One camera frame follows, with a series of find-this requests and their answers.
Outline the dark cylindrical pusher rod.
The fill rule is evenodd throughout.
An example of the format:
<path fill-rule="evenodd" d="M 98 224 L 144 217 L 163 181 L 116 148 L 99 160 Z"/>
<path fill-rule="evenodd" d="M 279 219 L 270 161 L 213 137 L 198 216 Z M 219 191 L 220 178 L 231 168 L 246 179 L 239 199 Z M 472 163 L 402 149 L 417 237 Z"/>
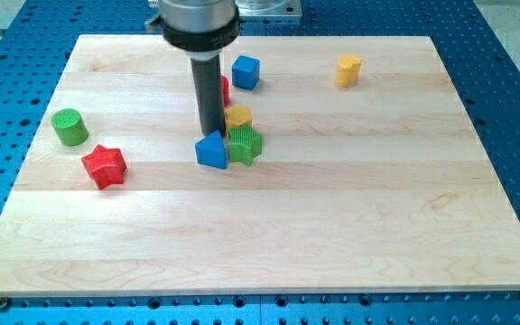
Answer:
<path fill-rule="evenodd" d="M 204 135 L 219 131 L 226 134 L 223 84 L 220 60 L 216 55 L 209 60 L 190 60 L 196 99 L 198 103 L 200 129 Z"/>

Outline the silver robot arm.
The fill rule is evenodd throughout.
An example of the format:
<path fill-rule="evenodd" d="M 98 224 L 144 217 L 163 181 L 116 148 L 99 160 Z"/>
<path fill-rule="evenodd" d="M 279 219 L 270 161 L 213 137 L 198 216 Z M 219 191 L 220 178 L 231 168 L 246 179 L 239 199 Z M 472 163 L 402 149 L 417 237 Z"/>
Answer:
<path fill-rule="evenodd" d="M 190 58 L 204 135 L 226 134 L 220 53 L 240 34 L 239 11 L 234 0 L 156 0 L 157 13 L 144 23 L 160 28 L 171 46 Z"/>

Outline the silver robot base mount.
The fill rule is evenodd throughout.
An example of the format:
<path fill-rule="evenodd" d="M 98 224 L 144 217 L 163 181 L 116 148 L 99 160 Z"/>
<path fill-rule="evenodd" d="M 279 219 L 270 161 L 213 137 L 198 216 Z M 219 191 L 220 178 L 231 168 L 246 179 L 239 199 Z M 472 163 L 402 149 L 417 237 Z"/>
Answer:
<path fill-rule="evenodd" d="M 299 20 L 301 0 L 236 0 L 240 16 L 248 20 Z"/>

